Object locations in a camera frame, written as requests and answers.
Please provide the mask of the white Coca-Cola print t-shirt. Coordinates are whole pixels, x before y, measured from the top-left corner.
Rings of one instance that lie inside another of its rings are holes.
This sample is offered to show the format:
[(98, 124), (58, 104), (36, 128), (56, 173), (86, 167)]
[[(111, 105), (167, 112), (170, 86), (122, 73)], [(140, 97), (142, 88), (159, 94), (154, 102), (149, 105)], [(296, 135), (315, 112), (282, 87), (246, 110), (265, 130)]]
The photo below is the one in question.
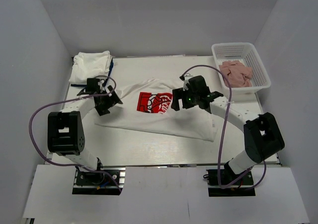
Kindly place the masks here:
[(212, 115), (199, 107), (171, 108), (172, 91), (181, 86), (178, 81), (152, 78), (120, 87), (116, 92), (122, 104), (94, 122), (102, 127), (214, 141), (218, 129)]

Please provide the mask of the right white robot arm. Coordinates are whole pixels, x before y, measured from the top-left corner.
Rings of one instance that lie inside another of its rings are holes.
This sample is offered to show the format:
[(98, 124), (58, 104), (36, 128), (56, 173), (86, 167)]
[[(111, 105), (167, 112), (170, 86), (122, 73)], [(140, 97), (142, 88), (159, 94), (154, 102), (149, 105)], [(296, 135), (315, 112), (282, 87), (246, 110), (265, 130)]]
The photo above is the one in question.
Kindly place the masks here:
[(257, 114), (231, 103), (218, 91), (211, 92), (205, 79), (199, 75), (190, 79), (181, 76), (183, 87), (172, 91), (172, 109), (175, 111), (199, 107), (210, 114), (223, 117), (243, 133), (244, 149), (224, 165), (224, 177), (232, 184), (242, 174), (285, 147), (285, 142), (274, 115)]

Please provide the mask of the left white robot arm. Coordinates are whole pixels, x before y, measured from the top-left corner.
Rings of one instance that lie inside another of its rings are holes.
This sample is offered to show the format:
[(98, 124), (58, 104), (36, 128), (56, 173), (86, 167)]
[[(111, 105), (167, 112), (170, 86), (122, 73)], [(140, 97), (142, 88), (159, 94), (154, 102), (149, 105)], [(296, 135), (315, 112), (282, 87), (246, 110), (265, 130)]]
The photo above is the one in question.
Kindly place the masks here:
[(116, 82), (107, 86), (107, 76), (88, 78), (86, 88), (76, 98), (65, 101), (61, 111), (48, 115), (48, 150), (71, 160), (80, 169), (88, 171), (88, 178), (95, 184), (105, 178), (101, 161), (85, 148), (82, 120), (92, 110), (99, 116), (110, 113), (109, 109), (122, 104), (115, 92)]

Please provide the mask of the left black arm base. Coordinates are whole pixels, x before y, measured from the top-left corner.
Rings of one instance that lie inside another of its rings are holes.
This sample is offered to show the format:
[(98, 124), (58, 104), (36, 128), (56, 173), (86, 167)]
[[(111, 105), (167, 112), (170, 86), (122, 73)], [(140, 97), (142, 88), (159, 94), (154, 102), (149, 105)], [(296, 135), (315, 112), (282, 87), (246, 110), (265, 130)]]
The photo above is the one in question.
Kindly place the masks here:
[(105, 169), (103, 173), (77, 168), (73, 182), (73, 195), (119, 196), (124, 186), (125, 169)]

